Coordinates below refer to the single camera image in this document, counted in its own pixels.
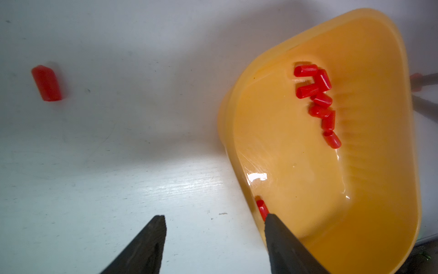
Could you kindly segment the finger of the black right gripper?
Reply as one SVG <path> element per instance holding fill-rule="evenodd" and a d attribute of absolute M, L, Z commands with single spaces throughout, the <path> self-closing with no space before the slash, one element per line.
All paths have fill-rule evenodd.
<path fill-rule="evenodd" d="M 426 118 L 438 123 L 438 104 L 421 97 L 412 96 L 412 105 L 414 111 L 425 116 Z"/>
<path fill-rule="evenodd" d="M 412 92 L 419 92 L 424 86 L 433 86 L 438 84 L 438 73 L 423 75 L 415 73 L 410 76 L 410 85 Z"/>

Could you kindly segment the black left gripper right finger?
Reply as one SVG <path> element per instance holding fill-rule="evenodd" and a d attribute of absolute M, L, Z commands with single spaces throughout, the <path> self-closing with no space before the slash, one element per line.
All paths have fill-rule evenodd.
<path fill-rule="evenodd" d="M 273 274 L 327 274 L 327 269 L 305 248 L 275 214 L 265 219 L 265 237 Z"/>

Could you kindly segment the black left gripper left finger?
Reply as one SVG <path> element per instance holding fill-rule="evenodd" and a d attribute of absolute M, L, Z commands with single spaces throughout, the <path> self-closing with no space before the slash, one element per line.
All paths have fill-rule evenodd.
<path fill-rule="evenodd" d="M 166 235 L 165 216 L 154 216 L 101 274 L 158 274 Z"/>

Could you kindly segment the yellow plastic storage tray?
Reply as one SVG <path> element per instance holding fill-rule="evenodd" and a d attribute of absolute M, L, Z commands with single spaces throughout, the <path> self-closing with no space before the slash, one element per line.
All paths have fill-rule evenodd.
<path fill-rule="evenodd" d="M 294 76 L 316 64 L 331 80 L 335 133 Z M 218 117 L 256 226 L 262 199 L 332 274 L 393 274 L 421 225 L 414 119 L 406 49 L 392 20 L 374 9 L 342 14 L 257 57 L 225 96 Z"/>

